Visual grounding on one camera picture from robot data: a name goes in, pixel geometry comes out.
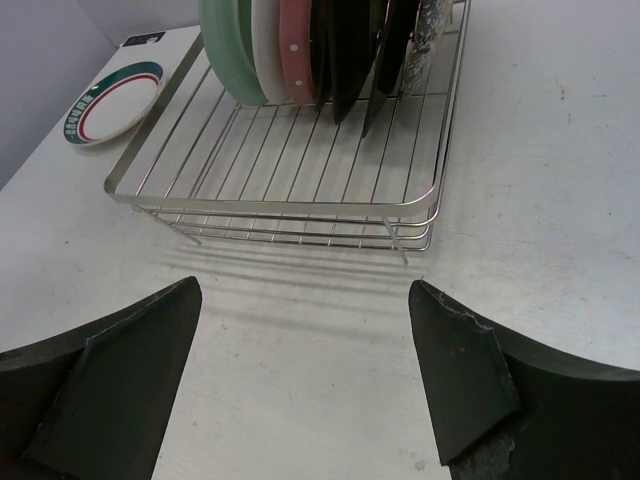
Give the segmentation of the cream floral square plate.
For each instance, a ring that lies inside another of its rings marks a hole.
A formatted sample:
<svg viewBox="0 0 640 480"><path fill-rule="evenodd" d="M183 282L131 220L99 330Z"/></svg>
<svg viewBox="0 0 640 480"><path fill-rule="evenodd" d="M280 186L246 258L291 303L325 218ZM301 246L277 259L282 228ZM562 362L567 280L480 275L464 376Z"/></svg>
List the cream floral square plate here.
<svg viewBox="0 0 640 480"><path fill-rule="evenodd" d="M419 0L389 3L382 42L375 63L373 88L384 95L394 89L404 62L407 44L414 30Z"/></svg>

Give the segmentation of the wire dish rack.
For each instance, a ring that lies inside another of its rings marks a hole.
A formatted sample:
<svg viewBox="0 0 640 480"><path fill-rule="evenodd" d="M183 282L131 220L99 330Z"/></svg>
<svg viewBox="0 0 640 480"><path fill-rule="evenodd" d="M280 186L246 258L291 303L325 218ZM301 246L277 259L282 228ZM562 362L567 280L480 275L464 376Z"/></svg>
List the wire dish rack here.
<svg viewBox="0 0 640 480"><path fill-rule="evenodd" d="M395 251L430 246L441 209L471 5L454 3L424 83L329 109L247 107L195 39L105 179L105 192L186 238Z"/></svg>

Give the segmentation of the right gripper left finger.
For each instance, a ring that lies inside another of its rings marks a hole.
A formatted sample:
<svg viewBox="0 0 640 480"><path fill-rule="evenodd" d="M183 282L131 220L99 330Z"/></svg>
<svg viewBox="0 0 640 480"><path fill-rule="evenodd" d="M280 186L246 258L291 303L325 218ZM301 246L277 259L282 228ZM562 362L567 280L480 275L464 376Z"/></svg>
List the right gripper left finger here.
<svg viewBox="0 0 640 480"><path fill-rule="evenodd" d="M200 312L190 276L3 352L2 478L151 478Z"/></svg>

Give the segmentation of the white plate green rim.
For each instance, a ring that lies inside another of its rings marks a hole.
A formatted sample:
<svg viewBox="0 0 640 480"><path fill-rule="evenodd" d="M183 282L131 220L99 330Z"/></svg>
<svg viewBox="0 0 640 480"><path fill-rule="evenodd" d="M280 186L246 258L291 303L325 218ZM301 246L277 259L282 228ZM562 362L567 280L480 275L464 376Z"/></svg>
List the white plate green rim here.
<svg viewBox="0 0 640 480"><path fill-rule="evenodd" d="M113 71L73 104L63 122L64 139L84 147L106 143L125 133L150 112L166 78L165 69L153 61Z"/></svg>
<svg viewBox="0 0 640 480"><path fill-rule="evenodd" d="M282 104L289 98L279 46L279 15L278 0L251 1L251 34L255 70L260 87L271 104Z"/></svg>

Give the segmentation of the teal square plate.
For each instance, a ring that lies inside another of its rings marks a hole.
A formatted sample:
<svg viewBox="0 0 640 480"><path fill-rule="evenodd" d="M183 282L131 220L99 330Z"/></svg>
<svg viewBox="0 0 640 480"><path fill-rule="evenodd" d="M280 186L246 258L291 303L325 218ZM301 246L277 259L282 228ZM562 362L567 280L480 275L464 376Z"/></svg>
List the teal square plate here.
<svg viewBox="0 0 640 480"><path fill-rule="evenodd" d="M334 123L348 116L369 76L388 3L370 0L314 1L311 66L315 105L332 103Z"/></svg>

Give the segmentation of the pink dotted plate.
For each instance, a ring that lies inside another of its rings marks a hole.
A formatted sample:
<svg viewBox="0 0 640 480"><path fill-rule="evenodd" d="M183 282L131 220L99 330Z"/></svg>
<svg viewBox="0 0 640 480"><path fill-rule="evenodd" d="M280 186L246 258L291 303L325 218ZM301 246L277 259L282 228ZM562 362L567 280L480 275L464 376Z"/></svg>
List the pink dotted plate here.
<svg viewBox="0 0 640 480"><path fill-rule="evenodd" d="M315 100L311 52L311 0L281 0L279 48L286 89L298 106Z"/></svg>

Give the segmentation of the mint green flower plate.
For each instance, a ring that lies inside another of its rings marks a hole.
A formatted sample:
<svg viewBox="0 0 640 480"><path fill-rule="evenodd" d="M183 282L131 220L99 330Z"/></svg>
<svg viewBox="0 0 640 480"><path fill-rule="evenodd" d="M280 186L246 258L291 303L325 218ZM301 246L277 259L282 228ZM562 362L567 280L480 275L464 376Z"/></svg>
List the mint green flower plate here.
<svg viewBox="0 0 640 480"><path fill-rule="evenodd" d="M207 58L226 91L243 105L266 104L254 65L251 2L201 0L199 18Z"/></svg>

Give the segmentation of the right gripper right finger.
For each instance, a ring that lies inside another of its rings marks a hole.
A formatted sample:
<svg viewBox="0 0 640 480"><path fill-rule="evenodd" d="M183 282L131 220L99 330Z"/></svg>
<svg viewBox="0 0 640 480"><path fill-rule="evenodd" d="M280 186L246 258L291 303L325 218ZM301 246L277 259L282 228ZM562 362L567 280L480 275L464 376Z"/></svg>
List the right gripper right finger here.
<svg viewBox="0 0 640 480"><path fill-rule="evenodd" d="M639 374L491 321L417 280L408 296L440 463L454 479L635 479Z"/></svg>

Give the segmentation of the speckled round plate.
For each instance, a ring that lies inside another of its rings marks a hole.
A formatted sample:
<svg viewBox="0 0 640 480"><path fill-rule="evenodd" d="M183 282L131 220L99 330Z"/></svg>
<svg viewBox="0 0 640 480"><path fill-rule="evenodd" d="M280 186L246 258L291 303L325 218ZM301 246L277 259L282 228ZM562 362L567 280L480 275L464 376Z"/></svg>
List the speckled round plate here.
<svg viewBox="0 0 640 480"><path fill-rule="evenodd" d="M453 0L421 1L413 40L400 87L402 98L412 95L426 79L452 14Z"/></svg>

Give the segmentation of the black floral square plate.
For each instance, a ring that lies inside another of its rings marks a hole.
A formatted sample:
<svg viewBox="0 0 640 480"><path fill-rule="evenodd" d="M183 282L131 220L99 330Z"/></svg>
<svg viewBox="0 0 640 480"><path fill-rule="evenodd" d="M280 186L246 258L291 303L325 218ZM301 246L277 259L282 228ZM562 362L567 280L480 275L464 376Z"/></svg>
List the black floral square plate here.
<svg viewBox="0 0 640 480"><path fill-rule="evenodd" d="M376 121L378 114L380 113L384 103L386 102L386 99L391 94L390 93L389 95L384 95L380 92L375 91L373 88L373 81L371 84L367 110L366 110L362 133L361 133L362 139L364 139L368 135L369 131L371 130L373 124Z"/></svg>

